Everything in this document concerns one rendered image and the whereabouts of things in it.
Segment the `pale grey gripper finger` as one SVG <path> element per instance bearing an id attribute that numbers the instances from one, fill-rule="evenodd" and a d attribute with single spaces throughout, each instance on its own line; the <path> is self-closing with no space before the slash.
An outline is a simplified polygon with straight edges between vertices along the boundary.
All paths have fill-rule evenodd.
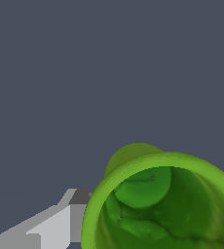
<path id="1" fill-rule="evenodd" d="M 60 202 L 0 234 L 0 249 L 67 249 L 81 242 L 93 190 L 68 189 Z"/>

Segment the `green cup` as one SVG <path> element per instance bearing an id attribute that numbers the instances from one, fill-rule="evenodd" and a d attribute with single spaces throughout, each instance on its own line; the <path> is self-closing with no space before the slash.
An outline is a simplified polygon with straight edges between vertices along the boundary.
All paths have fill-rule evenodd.
<path id="1" fill-rule="evenodd" d="M 85 209 L 82 249 L 224 249 L 224 172 L 146 143 L 119 149 Z"/>

